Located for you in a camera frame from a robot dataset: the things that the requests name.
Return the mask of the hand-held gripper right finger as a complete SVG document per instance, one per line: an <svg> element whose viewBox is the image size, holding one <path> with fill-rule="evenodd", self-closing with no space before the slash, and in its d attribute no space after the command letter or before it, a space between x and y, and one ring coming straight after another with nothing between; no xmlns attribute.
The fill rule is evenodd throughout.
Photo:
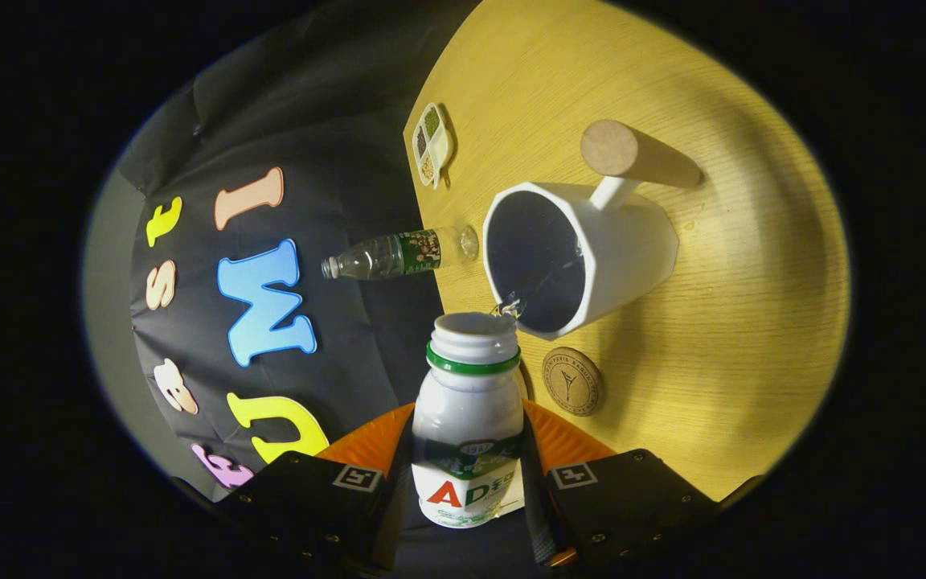
<svg viewBox="0 0 926 579"><path fill-rule="evenodd" d="M720 513L648 450L617 452L525 400L522 488L537 564L615 571L690 538Z"/></svg>

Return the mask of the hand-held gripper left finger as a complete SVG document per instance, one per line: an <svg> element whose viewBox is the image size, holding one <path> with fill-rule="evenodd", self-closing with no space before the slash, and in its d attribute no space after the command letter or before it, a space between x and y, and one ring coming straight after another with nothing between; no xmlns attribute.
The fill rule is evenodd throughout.
<svg viewBox="0 0 926 579"><path fill-rule="evenodd" d="M405 404L317 455L288 450L228 496L228 518L322 567L381 577L394 565L411 479Z"/></svg>

